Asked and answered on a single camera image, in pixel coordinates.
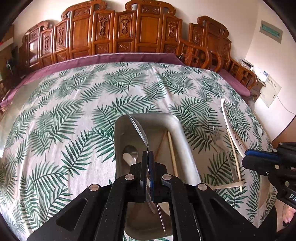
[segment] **white cord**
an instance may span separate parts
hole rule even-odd
[[[281,103],[281,105],[286,109],[286,111],[288,111],[288,112],[290,112],[291,114],[293,114],[293,115],[296,115],[295,113],[293,113],[292,111],[289,111],[284,105],[283,105],[283,103],[281,102],[281,100],[279,99],[279,102]]]

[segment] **metal fork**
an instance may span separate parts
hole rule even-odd
[[[213,142],[214,144],[219,147],[219,149],[223,152],[225,152],[226,154],[226,158],[228,160],[229,166],[230,166],[230,170],[231,170],[231,174],[232,174],[232,178],[234,182],[238,182],[238,178],[237,178],[237,173],[236,170],[234,168],[234,166],[231,163],[231,160],[229,158],[229,154],[228,151],[224,149],[224,145],[223,145],[223,141],[221,139],[221,135],[220,135],[220,130],[218,126],[213,126],[213,136],[212,136]]]

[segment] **leaf print tablecloth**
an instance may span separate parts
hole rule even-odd
[[[220,106],[249,148],[272,146],[250,108],[218,74],[188,66],[122,62],[84,66],[43,78],[24,104],[0,162],[0,211],[20,240],[49,220],[87,186],[115,180],[113,131],[128,113],[169,112],[181,122],[201,179],[232,182],[225,153],[212,141],[217,126],[229,149]],[[239,188],[218,190],[255,226],[275,202],[272,186],[258,207],[260,176],[241,165]]]

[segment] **tray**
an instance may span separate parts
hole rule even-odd
[[[170,131],[179,178],[187,184],[197,185],[201,182],[190,147],[179,120],[168,113],[134,114],[143,127],[149,144],[149,150],[156,155],[163,133]],[[138,150],[137,162],[142,160],[142,151],[147,150],[127,115],[119,117],[114,129],[116,178],[129,173],[129,165],[122,158],[123,149],[132,145]],[[167,138],[163,141],[161,152],[155,160],[166,165],[168,173],[174,175],[173,164]],[[129,203],[125,232],[136,240],[153,240],[172,235],[170,216],[161,210],[167,235],[165,235],[159,215],[149,209],[147,203]]]

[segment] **metal screw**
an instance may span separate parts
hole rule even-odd
[[[133,174],[127,174],[125,176],[126,180],[130,181],[130,180],[133,180],[135,178],[135,176]]]
[[[207,190],[207,185],[205,185],[205,184],[203,184],[203,183],[199,184],[197,187],[198,187],[198,189],[201,190],[201,191],[205,191],[205,190]]]
[[[90,186],[89,186],[89,189],[92,191],[92,192],[94,192],[94,191],[97,191],[98,189],[99,189],[99,185],[98,184],[91,184]]]
[[[170,174],[164,174],[163,179],[164,180],[170,180],[170,179],[172,179],[172,176]]]

